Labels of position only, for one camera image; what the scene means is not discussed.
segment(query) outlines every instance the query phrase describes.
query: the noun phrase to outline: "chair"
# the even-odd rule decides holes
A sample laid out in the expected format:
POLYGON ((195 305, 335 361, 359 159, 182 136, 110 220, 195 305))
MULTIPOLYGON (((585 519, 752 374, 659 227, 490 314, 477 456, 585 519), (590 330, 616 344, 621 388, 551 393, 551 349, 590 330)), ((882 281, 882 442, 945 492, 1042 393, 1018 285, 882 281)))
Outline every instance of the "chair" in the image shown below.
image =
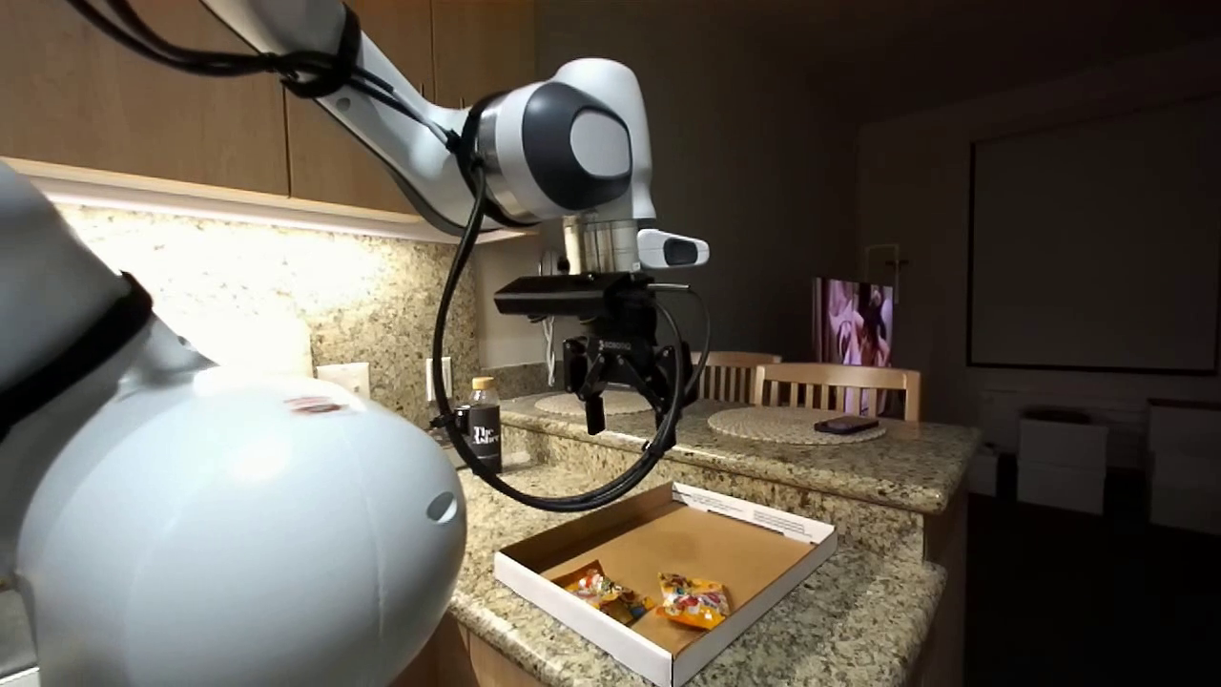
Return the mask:
POLYGON ((765 361, 754 367, 752 403, 826 408, 851 416, 919 421, 919 370, 765 361))
POLYGON ((697 374, 697 400, 729 400, 748 403, 752 400, 752 374, 765 361, 782 361, 782 356, 771 349, 711 349, 702 374, 697 374))

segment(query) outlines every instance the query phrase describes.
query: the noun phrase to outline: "wooden cabinet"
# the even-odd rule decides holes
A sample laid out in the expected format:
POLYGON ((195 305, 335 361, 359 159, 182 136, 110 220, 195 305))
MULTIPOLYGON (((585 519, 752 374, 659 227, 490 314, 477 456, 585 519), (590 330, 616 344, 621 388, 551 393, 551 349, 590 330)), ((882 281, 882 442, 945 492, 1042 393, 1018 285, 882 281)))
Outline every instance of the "wooden cabinet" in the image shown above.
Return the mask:
POLYGON ((509 660, 453 614, 431 634, 423 652, 391 687, 540 687, 529 671, 509 660))
MULTIPOLYGON (((431 100, 471 108, 540 76, 533 0, 353 0, 363 31, 431 100)), ((312 104, 286 104, 292 196, 411 211, 392 173, 312 104)))
MULTIPOLYGON (((431 90, 431 0, 353 0, 379 49, 429 96, 431 90)), ((367 154, 330 112, 286 96, 292 196, 411 211, 392 173, 367 154)))
MULTIPOLYGON (((246 49, 201 3, 136 0, 167 42, 246 49)), ((154 63, 61 0, 5 0, 0 157, 286 190, 275 76, 209 81, 154 63)))
MULTIPOLYGON (((154 31, 199 49, 247 44, 201 3, 136 0, 154 31)), ((533 0, 353 0, 363 31, 436 104, 529 84, 533 0)), ((154 63, 64 0, 8 0, 0 22, 0 157, 411 211, 392 173, 275 76, 154 63)))
POLYGON ((471 108, 547 71, 533 49, 533 0, 436 0, 436 104, 471 108))
POLYGON ((657 11, 665 8, 645 0, 540 0, 540 57, 552 68, 574 57, 616 57, 632 63, 657 11))

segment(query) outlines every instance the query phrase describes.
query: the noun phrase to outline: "pizza box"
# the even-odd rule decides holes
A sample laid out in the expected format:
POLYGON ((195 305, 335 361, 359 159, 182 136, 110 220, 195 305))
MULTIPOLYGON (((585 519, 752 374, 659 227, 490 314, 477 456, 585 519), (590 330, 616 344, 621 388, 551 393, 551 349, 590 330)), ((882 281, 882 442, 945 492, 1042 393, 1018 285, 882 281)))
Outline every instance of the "pizza box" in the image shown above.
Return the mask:
POLYGON ((626 669, 671 687, 711 665, 832 548, 832 522, 677 479, 495 548, 495 580, 626 669), (641 600, 659 595, 659 572, 723 580, 734 614, 718 631, 688 631, 657 612, 626 627, 556 582, 590 562, 641 600))

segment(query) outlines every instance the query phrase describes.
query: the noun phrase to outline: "backsplash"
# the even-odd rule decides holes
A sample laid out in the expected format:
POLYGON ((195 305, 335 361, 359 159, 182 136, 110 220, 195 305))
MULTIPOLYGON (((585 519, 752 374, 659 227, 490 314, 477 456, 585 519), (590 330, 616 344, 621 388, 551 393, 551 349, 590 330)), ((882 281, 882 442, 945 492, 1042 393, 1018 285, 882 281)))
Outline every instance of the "backsplash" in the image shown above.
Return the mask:
MULTIPOLYGON (((374 400, 423 423, 423 356, 453 243, 347 227, 59 201, 77 237, 130 271, 157 314, 219 361, 304 370, 370 361, 374 400)), ((452 309, 453 397, 477 357, 473 278, 452 309)))

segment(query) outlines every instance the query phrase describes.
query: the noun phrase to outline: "kitchen counter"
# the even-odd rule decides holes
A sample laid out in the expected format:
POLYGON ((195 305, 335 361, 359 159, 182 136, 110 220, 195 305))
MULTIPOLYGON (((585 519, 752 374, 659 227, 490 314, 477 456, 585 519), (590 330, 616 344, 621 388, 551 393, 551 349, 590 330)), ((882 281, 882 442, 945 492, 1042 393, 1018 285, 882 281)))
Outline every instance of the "kitchen counter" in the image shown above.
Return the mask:
MULTIPOLYGON (((533 463, 509 468, 527 492, 585 492, 602 484, 616 463, 533 463)), ((878 512, 843 506, 830 514, 826 498, 796 489, 775 489, 729 473, 695 473, 688 465, 657 465, 641 484, 688 479, 718 492, 767 498, 775 506, 826 514, 841 528, 841 548, 743 636, 737 636, 695 681, 912 681, 919 650, 936 627, 941 600, 941 568, 919 557, 919 535, 907 519, 878 528, 878 512)), ((495 548, 556 528, 574 514, 522 506, 471 468, 463 468, 471 543, 452 614, 509 655, 533 681, 645 681, 602 650, 561 627, 533 604, 518 600, 494 577, 495 548)))
MULTIPOLYGON (((590 447, 641 449, 657 435, 651 411, 607 416, 607 431, 589 435, 585 416, 540 411, 542 397, 504 400, 509 431, 585 439, 590 447)), ((885 435, 866 442, 748 442, 718 435, 706 421, 724 403, 692 403, 679 442, 665 463, 724 468, 740 475, 873 498, 919 514, 949 512, 981 449, 978 427, 885 421, 885 435)))

